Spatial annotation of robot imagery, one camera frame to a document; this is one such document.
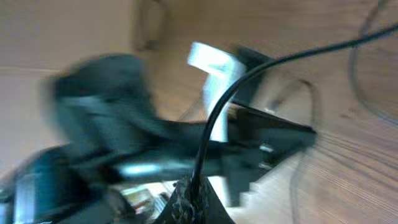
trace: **white plastic piece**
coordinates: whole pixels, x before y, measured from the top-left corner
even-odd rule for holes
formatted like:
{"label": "white plastic piece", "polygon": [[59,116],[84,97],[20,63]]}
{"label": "white plastic piece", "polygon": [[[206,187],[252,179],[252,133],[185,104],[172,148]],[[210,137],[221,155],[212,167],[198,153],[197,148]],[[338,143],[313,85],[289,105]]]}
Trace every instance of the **white plastic piece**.
{"label": "white plastic piece", "polygon": [[[233,55],[199,42],[192,44],[188,64],[209,73],[203,86],[207,117],[222,94],[246,69]],[[228,106],[224,107],[216,120],[210,137],[213,141],[228,142]]]}

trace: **wooden floor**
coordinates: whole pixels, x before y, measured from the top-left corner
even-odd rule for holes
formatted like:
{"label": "wooden floor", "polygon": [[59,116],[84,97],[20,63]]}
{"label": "wooden floor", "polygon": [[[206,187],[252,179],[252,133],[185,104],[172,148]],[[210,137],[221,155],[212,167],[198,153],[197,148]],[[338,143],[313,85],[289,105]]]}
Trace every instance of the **wooden floor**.
{"label": "wooden floor", "polygon": [[[236,44],[271,57],[356,37],[370,0],[173,0],[160,49],[149,54],[149,83],[161,116],[178,119],[200,96],[206,73],[187,65],[193,41],[231,50]],[[386,21],[398,20],[392,7]],[[387,47],[396,49],[390,40]],[[254,106],[289,80],[305,78],[319,89],[322,117],[315,147],[253,183],[237,223],[398,223],[398,127],[366,111],[348,83],[349,50],[271,70]],[[397,107],[398,75],[381,82],[366,61],[364,86],[374,101]],[[308,123],[308,93],[297,94],[279,115]]]}

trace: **wooden surface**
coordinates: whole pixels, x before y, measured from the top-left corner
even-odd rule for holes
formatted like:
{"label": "wooden surface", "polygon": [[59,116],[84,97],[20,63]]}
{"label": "wooden surface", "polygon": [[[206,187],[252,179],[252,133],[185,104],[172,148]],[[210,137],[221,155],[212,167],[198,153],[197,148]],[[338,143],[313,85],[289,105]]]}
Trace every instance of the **wooden surface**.
{"label": "wooden surface", "polygon": [[[168,4],[160,50],[148,56],[147,72],[160,115],[176,120],[200,96],[206,78],[206,73],[187,65],[194,40],[223,50],[241,44],[280,57],[356,37],[377,2],[174,0]],[[398,20],[394,9],[382,25],[388,19]],[[389,40],[384,47],[397,46],[398,41]],[[349,50],[344,50],[283,65],[272,69],[262,84],[254,104],[260,110],[289,80],[305,78],[316,85],[322,102],[320,137],[305,156],[296,155],[253,183],[243,195],[244,207],[229,210],[237,223],[398,223],[398,128],[358,103],[348,83],[348,56]],[[388,102],[394,112],[398,75],[392,73],[382,82],[374,69],[382,65],[394,71],[394,62],[377,58],[362,61],[366,65],[362,70],[368,73],[361,81],[373,101]],[[279,115],[308,123],[307,98],[304,90],[297,93]]]}

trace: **black cable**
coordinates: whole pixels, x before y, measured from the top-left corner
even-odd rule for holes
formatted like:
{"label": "black cable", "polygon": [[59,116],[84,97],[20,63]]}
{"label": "black cable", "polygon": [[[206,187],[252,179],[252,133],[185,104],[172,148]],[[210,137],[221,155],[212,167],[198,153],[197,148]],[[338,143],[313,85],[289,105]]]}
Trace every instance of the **black cable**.
{"label": "black cable", "polygon": [[218,100],[217,104],[215,105],[215,107],[214,107],[213,111],[211,112],[210,117],[206,123],[205,130],[204,130],[202,138],[201,138],[200,148],[199,148],[197,158],[196,158],[195,167],[194,167],[192,178],[191,178],[191,182],[192,182],[191,183],[191,196],[192,196],[191,199],[195,200],[198,195],[198,190],[199,190],[199,186],[200,186],[200,173],[203,168],[203,162],[205,160],[206,150],[207,150],[207,147],[209,144],[211,131],[214,127],[215,121],[216,121],[218,115],[220,114],[221,110],[223,109],[224,105],[227,104],[229,99],[236,93],[236,91],[242,84],[245,84],[249,80],[252,80],[256,76],[260,75],[262,73],[262,71],[264,71],[268,68],[271,68],[273,66],[291,62],[291,61],[298,60],[301,58],[307,58],[307,57],[311,57],[314,55],[320,55],[320,54],[325,54],[328,52],[334,52],[336,50],[341,50],[341,49],[345,49],[348,47],[354,47],[359,44],[364,44],[366,42],[370,42],[372,40],[379,39],[382,36],[385,36],[387,34],[391,34],[392,32],[395,32],[396,30],[398,30],[398,23],[395,23],[394,25],[392,25],[388,28],[381,29],[378,32],[374,32],[372,34],[362,36],[361,38],[358,38],[358,39],[347,40],[347,41],[340,42],[337,44],[328,45],[326,47],[319,47],[319,48],[299,52],[296,54],[288,55],[285,57],[281,57],[281,58],[278,58],[277,60],[263,63],[263,64],[257,66],[256,68],[248,71],[239,80],[234,82],[224,92],[224,94],[221,96],[221,98]]}
{"label": "black cable", "polygon": [[[359,36],[363,36],[369,30],[372,21],[376,18],[377,13],[387,4],[388,0],[379,0],[378,5],[372,10],[366,19],[364,25],[360,29]],[[355,97],[358,99],[360,104],[370,111],[372,114],[376,115],[378,118],[384,121],[390,122],[392,124],[398,125],[398,119],[391,118],[385,111],[379,110],[374,107],[366,98],[364,91],[359,87],[358,78],[356,73],[357,63],[358,63],[359,47],[354,46],[349,55],[349,65],[348,65],[348,79],[351,85]]]}

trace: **cord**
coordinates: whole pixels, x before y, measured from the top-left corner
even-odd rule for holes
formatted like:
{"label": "cord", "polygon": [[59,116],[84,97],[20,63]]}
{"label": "cord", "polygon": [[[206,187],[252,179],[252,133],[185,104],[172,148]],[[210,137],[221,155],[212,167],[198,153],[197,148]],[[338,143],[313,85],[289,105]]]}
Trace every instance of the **cord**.
{"label": "cord", "polygon": [[281,92],[278,93],[276,98],[269,103],[269,106],[266,108],[273,113],[279,109],[279,106],[293,93],[300,89],[300,87],[304,85],[307,87],[308,91],[310,92],[311,98],[311,121],[310,126],[314,128],[318,126],[317,123],[320,122],[320,100],[318,99],[319,92],[317,88],[312,85],[310,82],[304,79],[297,79],[291,81],[288,85],[286,85]]}
{"label": "cord", "polygon": [[[367,19],[365,20],[364,25],[360,29],[359,36],[363,36],[369,30],[372,21],[376,18],[377,13],[387,4],[389,0],[379,0],[377,6],[372,10]],[[384,121],[387,121],[391,124],[398,125],[398,119],[391,118],[385,111],[379,110],[376,107],[372,106],[368,99],[366,98],[364,91],[359,87],[358,77],[356,73],[357,63],[358,63],[358,54],[359,47],[353,46],[351,53],[349,55],[349,65],[348,65],[348,79],[351,88],[353,89],[355,97],[358,99],[359,103],[372,114],[377,116]]]}
{"label": "cord", "polygon": [[[320,100],[318,98],[319,93],[317,88],[312,85],[310,82],[304,80],[304,79],[297,79],[291,81],[289,84],[287,84],[282,91],[280,91],[277,96],[275,97],[274,100],[272,100],[269,103],[269,106],[267,106],[267,109],[277,112],[279,109],[279,106],[288,98],[290,97],[293,93],[295,93],[297,90],[300,89],[300,87],[304,85],[305,87],[308,88],[310,92],[310,98],[311,98],[311,122],[310,125],[312,128],[315,126],[319,127],[319,121],[320,119],[320,114],[321,114],[321,108],[320,108]],[[294,170],[292,174],[292,178],[290,179],[290,184],[289,184],[289,195],[290,195],[290,206],[292,209],[292,222],[293,223],[298,223],[300,220],[300,214],[299,211],[297,210],[297,191],[295,186],[298,185],[298,183],[302,180],[302,174],[304,173],[304,166],[307,164],[304,160],[307,158],[307,153],[308,150],[306,147],[303,148],[302,151],[302,156],[298,159],[298,165],[296,169]]]}
{"label": "cord", "polygon": [[223,109],[224,105],[227,104],[229,99],[236,93],[238,88],[248,82],[249,80],[252,80],[256,76],[260,75],[264,70],[274,67],[276,65],[280,65],[283,63],[291,62],[294,60],[302,59],[302,58],[307,58],[311,57],[314,55],[320,55],[320,54],[325,54],[329,52],[334,52],[336,50],[341,50],[345,49],[348,47],[354,47],[359,44],[365,44],[367,42],[370,42],[372,40],[377,40],[387,34],[391,34],[392,32],[395,32],[398,30],[398,23],[395,23],[392,26],[389,26],[385,29],[381,29],[377,32],[364,35],[361,38],[358,39],[353,39],[353,40],[347,40],[343,41],[337,44],[332,44],[332,45],[327,45],[325,47],[317,47],[314,49],[306,50],[303,52],[298,52],[296,54],[288,55],[285,57],[278,58],[277,60],[273,60],[271,62],[263,63],[254,69],[248,71],[243,77],[241,77],[239,80],[235,81],[221,96],[221,98],[218,100],[217,104],[215,105],[213,111],[210,114],[210,117],[206,123],[205,130],[203,131],[203,135],[201,138],[201,144],[200,148],[197,154],[196,158],[196,163],[195,167],[193,170],[192,178],[191,178],[191,199],[195,200],[197,195],[198,195],[198,190],[200,186],[200,174],[201,170],[203,168],[203,162],[205,160],[205,155],[206,155],[206,150],[209,145],[210,141],[210,135],[211,131],[215,125],[215,121],[220,114],[221,110]]}

